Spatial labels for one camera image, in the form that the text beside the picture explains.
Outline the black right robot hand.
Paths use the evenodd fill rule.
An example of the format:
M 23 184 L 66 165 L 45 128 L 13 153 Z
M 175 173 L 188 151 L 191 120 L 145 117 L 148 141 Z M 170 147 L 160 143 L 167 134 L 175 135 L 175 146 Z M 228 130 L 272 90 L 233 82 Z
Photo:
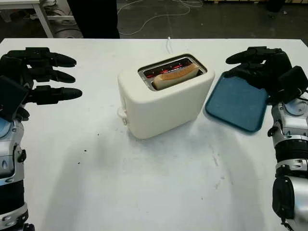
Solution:
M 282 86 L 278 83 L 278 78 L 292 69 L 289 57 L 282 49 L 270 49 L 266 46 L 249 47 L 228 57 L 226 63 L 238 65 L 226 71 L 224 77 L 239 77 L 257 89 L 264 89 L 268 94 L 268 105 L 279 101 Z

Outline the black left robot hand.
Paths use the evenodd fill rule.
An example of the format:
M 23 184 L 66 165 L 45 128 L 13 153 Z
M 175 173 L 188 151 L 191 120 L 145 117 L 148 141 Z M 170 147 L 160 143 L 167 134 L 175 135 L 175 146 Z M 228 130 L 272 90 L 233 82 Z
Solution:
M 0 117 L 8 122 L 28 120 L 27 103 L 57 104 L 82 96 L 75 88 L 52 88 L 46 82 L 74 83 L 75 78 L 57 67 L 74 67 L 75 59 L 49 48 L 25 48 L 0 58 Z

